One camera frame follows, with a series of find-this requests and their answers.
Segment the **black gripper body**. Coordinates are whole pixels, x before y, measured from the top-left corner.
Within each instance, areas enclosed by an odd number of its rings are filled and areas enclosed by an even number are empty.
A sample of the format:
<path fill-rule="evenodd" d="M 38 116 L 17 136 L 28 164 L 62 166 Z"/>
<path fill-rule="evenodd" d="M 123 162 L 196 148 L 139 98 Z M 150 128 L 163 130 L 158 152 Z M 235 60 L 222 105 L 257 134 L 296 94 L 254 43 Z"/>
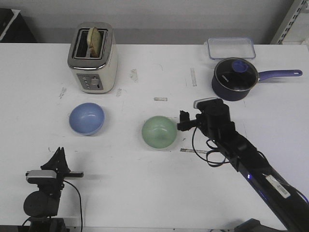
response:
<path fill-rule="evenodd" d="M 178 123 L 177 130 L 188 131 L 197 127 L 211 140 L 230 140 L 236 136 L 235 123 L 230 119 L 229 107 L 222 99 L 210 101 L 199 111 L 194 120 Z"/>
<path fill-rule="evenodd" d="M 56 172 L 56 179 L 37 184 L 39 190 L 48 196 L 61 196 L 61 192 L 64 188 L 63 182 L 65 178 L 82 178 L 84 176 L 83 171 L 61 169 L 60 162 L 58 163 L 57 167 L 48 167 L 46 163 L 45 165 L 41 166 L 40 170 L 53 170 Z"/>

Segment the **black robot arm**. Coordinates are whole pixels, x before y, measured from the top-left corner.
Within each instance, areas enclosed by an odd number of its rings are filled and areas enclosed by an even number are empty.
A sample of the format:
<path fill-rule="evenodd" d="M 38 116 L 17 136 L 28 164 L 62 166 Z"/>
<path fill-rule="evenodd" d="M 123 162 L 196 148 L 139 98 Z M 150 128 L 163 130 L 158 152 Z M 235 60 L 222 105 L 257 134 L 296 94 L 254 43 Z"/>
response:
<path fill-rule="evenodd" d="M 66 178 L 83 176 L 83 172 L 69 169 L 63 147 L 59 147 L 39 170 L 26 172 L 26 181 L 38 187 L 37 191 L 26 197 L 23 204 L 24 212 L 29 216 L 29 232 L 70 231 L 65 225 L 65 220 L 57 217 L 60 197 L 65 183 L 77 189 L 72 183 L 66 181 Z"/>
<path fill-rule="evenodd" d="M 236 131 L 228 105 L 222 99 L 194 102 L 200 111 L 194 120 L 180 112 L 179 131 L 200 130 L 214 143 L 203 160 L 210 167 L 229 163 L 241 173 L 289 232 L 309 230 L 309 202 L 269 164 L 265 155 Z"/>

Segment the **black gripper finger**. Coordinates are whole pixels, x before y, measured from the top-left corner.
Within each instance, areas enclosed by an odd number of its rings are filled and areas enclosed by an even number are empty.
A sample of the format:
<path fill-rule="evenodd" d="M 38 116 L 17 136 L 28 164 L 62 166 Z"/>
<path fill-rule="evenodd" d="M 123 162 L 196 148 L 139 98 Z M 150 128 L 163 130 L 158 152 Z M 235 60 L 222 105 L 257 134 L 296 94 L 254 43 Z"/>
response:
<path fill-rule="evenodd" d="M 57 167 L 58 163 L 59 163 L 60 154 L 61 154 L 61 148 L 58 147 L 58 149 L 56 150 L 54 155 L 47 162 L 47 166 L 48 167 Z"/>
<path fill-rule="evenodd" d="M 64 147 L 61 148 L 61 169 L 69 169 Z"/>
<path fill-rule="evenodd" d="M 186 111 L 180 111 L 180 123 L 190 122 L 190 114 Z"/>

